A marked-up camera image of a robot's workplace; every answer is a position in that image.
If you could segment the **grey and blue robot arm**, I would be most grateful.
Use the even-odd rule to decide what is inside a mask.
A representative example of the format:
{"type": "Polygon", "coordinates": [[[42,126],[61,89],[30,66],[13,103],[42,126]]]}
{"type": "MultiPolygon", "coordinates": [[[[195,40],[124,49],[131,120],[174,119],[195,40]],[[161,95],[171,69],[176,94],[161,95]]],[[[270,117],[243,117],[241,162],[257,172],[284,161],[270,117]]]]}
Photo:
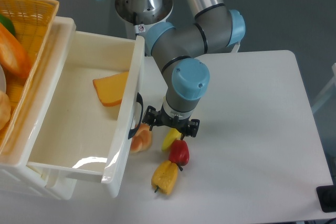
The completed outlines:
{"type": "Polygon", "coordinates": [[[172,0],[115,0],[114,6],[128,37],[144,38],[145,52],[167,84],[161,108],[143,110],[143,123],[195,137],[200,123],[191,115],[209,83],[209,70],[198,57],[240,43],[246,28],[240,12],[227,9],[223,0],[187,1],[195,22],[182,30],[167,21],[172,0]]]}

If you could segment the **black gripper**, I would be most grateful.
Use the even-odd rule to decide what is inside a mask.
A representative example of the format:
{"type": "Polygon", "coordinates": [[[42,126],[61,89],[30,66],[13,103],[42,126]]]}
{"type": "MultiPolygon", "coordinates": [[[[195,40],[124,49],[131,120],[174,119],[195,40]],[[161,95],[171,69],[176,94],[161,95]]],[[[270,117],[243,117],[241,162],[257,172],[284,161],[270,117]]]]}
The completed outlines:
{"type": "Polygon", "coordinates": [[[155,107],[149,105],[145,111],[142,123],[149,126],[151,131],[155,126],[167,126],[180,131],[181,139],[185,137],[196,137],[199,129],[199,119],[179,119],[178,116],[170,117],[164,110],[157,111],[155,107]]]}

